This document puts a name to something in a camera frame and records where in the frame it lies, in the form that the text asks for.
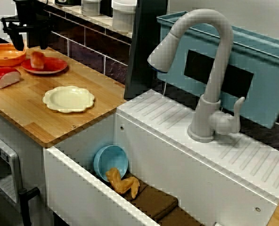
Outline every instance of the red plate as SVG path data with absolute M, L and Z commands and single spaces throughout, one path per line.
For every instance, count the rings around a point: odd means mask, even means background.
M 67 67 L 67 62 L 56 57 L 46 57 L 43 69 L 32 68 L 30 59 L 22 62 L 21 66 L 34 74 L 53 74 L 64 70 Z

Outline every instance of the blue bowl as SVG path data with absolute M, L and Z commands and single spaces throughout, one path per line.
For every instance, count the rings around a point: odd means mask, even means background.
M 104 181 L 108 181 L 106 172 L 116 167 L 121 175 L 125 175 L 128 168 L 128 158 L 123 149 L 116 145 L 102 147 L 94 157 L 93 168 Z

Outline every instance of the brown cloth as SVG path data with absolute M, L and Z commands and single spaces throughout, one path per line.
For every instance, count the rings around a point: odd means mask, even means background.
M 173 209 L 158 223 L 160 226 L 203 226 L 180 207 Z
M 178 205 L 178 199 L 147 186 L 131 203 L 155 222 L 158 222 Z
M 134 175 L 126 173 L 122 180 L 129 177 L 134 177 Z M 160 226 L 204 226 L 178 207 L 177 198 L 147 185 L 140 179 L 138 180 L 140 186 L 135 199 L 131 197 L 131 190 L 121 196 L 159 223 Z

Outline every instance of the oven handle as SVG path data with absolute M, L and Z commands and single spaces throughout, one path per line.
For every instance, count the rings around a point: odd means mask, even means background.
M 20 209 L 21 209 L 21 215 L 22 215 L 24 226 L 32 225 L 29 207 L 28 207 L 28 201 L 39 194 L 40 194 L 40 190 L 37 187 L 33 188 L 30 191 L 27 191 L 26 188 L 21 188 L 19 190 Z

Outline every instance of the tile backsplash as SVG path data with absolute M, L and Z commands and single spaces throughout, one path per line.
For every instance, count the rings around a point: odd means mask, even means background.
M 51 13 L 55 22 L 55 30 L 49 35 L 51 48 L 124 84 L 131 37 L 52 6 L 45 10 Z M 153 79 L 153 89 L 192 109 L 196 108 L 199 100 L 197 96 L 156 77 Z M 241 132 L 279 150 L 279 118 L 273 128 L 268 129 L 241 117 Z
M 49 47 L 124 84 L 131 38 L 48 5 L 54 30 Z

